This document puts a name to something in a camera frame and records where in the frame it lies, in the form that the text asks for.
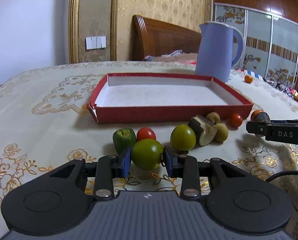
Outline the orange tangerine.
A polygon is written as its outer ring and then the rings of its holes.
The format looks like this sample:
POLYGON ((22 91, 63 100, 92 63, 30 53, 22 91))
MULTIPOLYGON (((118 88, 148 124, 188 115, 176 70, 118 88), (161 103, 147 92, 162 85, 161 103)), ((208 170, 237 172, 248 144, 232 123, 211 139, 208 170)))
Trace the orange tangerine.
POLYGON ((256 116, 261 113, 262 110, 255 110, 252 112, 251 117, 250 117, 250 121, 256 121, 256 116))

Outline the dark sugarcane piece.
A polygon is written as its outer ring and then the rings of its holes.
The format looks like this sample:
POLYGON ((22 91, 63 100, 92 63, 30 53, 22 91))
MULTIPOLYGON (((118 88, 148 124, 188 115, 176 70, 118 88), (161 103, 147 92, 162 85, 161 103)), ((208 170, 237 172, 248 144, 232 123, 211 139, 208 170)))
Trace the dark sugarcane piece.
POLYGON ((266 123, 270 123, 271 120, 270 120, 269 115, 266 112, 258 112, 253 117, 253 121, 254 122, 266 122, 266 123))

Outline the red cherry tomato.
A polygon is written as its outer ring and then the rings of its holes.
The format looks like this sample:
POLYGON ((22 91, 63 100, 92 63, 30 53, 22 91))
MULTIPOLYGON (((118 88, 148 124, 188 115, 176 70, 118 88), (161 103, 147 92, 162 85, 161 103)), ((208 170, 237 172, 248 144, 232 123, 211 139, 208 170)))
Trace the red cherry tomato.
POLYGON ((240 114, 233 113, 229 118, 229 125, 230 127, 237 129, 240 127, 243 123, 243 118, 240 116, 240 114))
POLYGON ((153 139, 156 140, 156 135, 152 129, 148 127, 143 127, 137 132, 137 141, 141 141, 144 139, 153 139))

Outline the green cucumber chunk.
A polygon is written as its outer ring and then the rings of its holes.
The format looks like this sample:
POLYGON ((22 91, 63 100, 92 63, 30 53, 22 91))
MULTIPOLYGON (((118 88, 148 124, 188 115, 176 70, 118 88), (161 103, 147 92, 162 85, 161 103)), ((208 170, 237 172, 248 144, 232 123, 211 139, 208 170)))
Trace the green cucumber chunk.
POLYGON ((137 137, 131 128, 118 129, 113 134, 113 144, 117 154, 121 154, 126 147, 133 147, 136 143, 137 137))

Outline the brown longan fruit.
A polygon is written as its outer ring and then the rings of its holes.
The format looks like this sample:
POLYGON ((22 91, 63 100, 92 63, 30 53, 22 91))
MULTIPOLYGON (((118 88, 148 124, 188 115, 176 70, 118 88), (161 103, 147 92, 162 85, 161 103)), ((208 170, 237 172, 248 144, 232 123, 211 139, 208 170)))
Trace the brown longan fruit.
POLYGON ((205 117, 212 125, 218 124, 221 122, 220 116, 216 112, 211 112, 205 117))
POLYGON ((227 126, 223 123, 218 123, 215 124, 213 127, 217 129, 214 140, 219 143, 224 142, 229 136, 229 129, 227 128, 227 126))

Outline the green tomato with stem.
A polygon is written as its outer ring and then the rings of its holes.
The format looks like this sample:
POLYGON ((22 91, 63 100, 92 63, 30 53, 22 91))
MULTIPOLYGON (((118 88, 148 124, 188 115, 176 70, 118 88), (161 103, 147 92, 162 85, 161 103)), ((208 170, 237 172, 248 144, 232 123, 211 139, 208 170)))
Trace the green tomato with stem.
POLYGON ((134 165, 144 171, 155 169, 160 164, 160 155, 163 146, 154 139, 138 141, 131 151, 131 160, 134 165))

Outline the striped colourful cloth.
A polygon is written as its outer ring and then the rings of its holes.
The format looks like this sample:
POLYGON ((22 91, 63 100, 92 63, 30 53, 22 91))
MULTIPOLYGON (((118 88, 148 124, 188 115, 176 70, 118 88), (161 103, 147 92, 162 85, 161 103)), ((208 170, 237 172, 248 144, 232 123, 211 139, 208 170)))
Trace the striped colourful cloth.
POLYGON ((269 85, 269 86, 273 87, 274 89, 280 91, 281 93, 285 94, 285 96, 282 97, 283 99, 288 97, 288 98, 295 100, 298 103, 298 91, 282 84, 281 82, 265 79, 264 77, 256 74, 255 72, 252 72, 250 70, 232 68, 231 74, 232 75, 234 75, 234 74, 240 75, 243 77, 243 79, 246 76, 249 76, 249 77, 253 78, 252 83, 254 83, 255 80, 260 80, 261 82, 264 82, 267 85, 269 85))

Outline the small orange kumquat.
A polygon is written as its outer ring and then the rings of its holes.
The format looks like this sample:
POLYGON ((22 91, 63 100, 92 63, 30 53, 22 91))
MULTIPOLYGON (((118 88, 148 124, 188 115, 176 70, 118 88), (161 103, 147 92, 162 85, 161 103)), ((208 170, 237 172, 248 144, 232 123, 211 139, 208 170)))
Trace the small orange kumquat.
POLYGON ((250 76, 250 75, 246 75, 246 76, 244 76, 244 81, 246 83, 252 83, 253 82, 253 77, 250 76))

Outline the red shallow cardboard tray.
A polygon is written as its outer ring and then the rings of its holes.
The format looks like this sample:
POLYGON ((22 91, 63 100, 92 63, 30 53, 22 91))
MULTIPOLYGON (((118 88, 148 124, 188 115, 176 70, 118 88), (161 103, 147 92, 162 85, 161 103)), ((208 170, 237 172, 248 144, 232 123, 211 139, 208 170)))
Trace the red shallow cardboard tray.
POLYGON ((176 73, 109 73, 87 105, 99 124, 188 121, 216 112, 246 119, 253 103, 215 77, 176 73))

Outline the blue plastic pitcher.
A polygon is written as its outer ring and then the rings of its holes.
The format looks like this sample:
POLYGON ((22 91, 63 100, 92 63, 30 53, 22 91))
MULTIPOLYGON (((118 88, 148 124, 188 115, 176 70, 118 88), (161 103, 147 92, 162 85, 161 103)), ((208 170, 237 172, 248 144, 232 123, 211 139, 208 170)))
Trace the blue plastic pitcher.
POLYGON ((201 41, 195 74, 210 76, 226 83, 231 69, 242 57, 242 33, 226 23, 207 21, 200 26, 201 41))

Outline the sliding door wardrobe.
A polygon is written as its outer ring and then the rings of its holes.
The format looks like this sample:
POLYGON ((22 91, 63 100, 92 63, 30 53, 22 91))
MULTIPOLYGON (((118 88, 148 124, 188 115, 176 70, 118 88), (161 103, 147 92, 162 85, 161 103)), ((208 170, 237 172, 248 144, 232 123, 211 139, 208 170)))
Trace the sliding door wardrobe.
POLYGON ((298 0, 213 0, 213 19, 237 28, 237 67, 298 89, 298 0))

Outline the bedding on bed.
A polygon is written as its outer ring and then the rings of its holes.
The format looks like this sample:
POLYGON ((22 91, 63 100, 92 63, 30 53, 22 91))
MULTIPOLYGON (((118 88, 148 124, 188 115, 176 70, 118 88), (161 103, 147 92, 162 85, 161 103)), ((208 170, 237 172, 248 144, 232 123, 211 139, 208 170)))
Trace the bedding on bed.
POLYGON ((173 51, 170 54, 161 56, 145 56, 144 61, 148 62, 178 62, 183 64, 196 64, 197 53, 184 53, 182 50, 173 51))

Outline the wooden bed headboard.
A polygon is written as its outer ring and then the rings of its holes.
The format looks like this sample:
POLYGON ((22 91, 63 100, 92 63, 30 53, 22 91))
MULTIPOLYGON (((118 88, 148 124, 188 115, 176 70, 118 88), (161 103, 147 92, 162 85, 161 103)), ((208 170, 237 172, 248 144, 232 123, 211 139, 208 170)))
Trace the wooden bed headboard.
POLYGON ((134 15, 132 18, 132 60, 161 56, 176 50, 197 53, 201 33, 171 23, 134 15))

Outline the white wall switch panel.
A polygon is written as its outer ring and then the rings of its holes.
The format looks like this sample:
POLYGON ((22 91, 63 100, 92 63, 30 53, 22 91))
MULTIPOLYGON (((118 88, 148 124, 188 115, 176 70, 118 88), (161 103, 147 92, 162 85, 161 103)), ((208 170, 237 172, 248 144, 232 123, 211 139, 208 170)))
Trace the white wall switch panel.
POLYGON ((86 37, 85 43, 86 43, 86 50, 105 49, 107 46, 105 36, 86 37))

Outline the gold wall trim frame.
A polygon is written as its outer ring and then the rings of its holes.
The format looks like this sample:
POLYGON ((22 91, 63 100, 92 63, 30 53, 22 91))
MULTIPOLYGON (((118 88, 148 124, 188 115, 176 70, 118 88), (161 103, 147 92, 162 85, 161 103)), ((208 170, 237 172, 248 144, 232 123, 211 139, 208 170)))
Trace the gold wall trim frame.
POLYGON ((117 60, 118 0, 69 0, 70 63, 117 60), (105 48, 87 49, 86 38, 104 36, 105 48))

